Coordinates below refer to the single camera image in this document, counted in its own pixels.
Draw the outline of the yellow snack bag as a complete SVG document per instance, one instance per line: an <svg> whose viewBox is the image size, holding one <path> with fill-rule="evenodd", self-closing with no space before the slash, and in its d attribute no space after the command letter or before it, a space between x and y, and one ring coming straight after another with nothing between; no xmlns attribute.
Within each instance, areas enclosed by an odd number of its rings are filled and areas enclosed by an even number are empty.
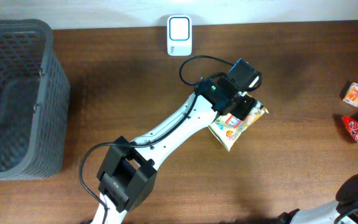
<svg viewBox="0 0 358 224"><path fill-rule="evenodd" d="M268 109L257 100L257 104L251 109L245 120L242 121L228 113L227 115L219 116L208 126L208 129L223 147L227 151L230 151L241 134L264 114L268 113Z"/></svg>

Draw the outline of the orange snack pack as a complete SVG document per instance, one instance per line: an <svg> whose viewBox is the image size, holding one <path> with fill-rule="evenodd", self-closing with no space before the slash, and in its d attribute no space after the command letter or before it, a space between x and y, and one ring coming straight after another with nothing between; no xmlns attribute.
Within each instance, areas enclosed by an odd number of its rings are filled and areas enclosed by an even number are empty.
<svg viewBox="0 0 358 224"><path fill-rule="evenodd" d="M358 107L358 83L351 83L342 100L351 106Z"/></svg>

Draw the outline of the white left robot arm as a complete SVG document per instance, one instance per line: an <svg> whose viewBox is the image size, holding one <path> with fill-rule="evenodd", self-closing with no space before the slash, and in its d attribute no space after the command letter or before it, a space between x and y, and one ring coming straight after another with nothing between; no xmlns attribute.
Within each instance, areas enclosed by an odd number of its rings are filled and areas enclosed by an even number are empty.
<svg viewBox="0 0 358 224"><path fill-rule="evenodd" d="M99 207L92 223L122 223L153 190L158 168L182 143L219 116L245 119L256 101L247 96L262 84L262 74L243 59L228 73L218 72L192 83L194 92L165 121L131 141L119 137L93 146L108 151L96 174Z"/></svg>

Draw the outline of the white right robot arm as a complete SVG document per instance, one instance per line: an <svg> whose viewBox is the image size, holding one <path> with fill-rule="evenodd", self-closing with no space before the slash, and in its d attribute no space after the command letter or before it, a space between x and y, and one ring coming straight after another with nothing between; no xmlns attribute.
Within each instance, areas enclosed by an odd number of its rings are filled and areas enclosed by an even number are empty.
<svg viewBox="0 0 358 224"><path fill-rule="evenodd" d="M357 224L358 223L358 174L346 180L338 190L335 200L310 210L296 209L278 216L280 224Z"/></svg>

